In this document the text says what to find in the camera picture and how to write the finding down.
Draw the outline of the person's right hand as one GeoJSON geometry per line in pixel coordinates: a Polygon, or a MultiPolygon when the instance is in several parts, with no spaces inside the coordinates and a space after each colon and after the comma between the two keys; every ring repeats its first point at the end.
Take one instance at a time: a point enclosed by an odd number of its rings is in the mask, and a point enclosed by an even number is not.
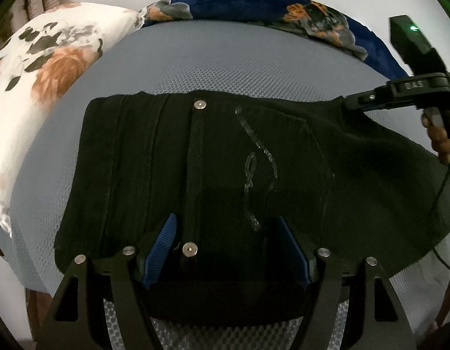
{"type": "Polygon", "coordinates": [[[438,108],[424,109],[421,123],[427,130],[431,148],[437,153],[442,165],[450,165],[450,111],[440,112],[438,108]]]}

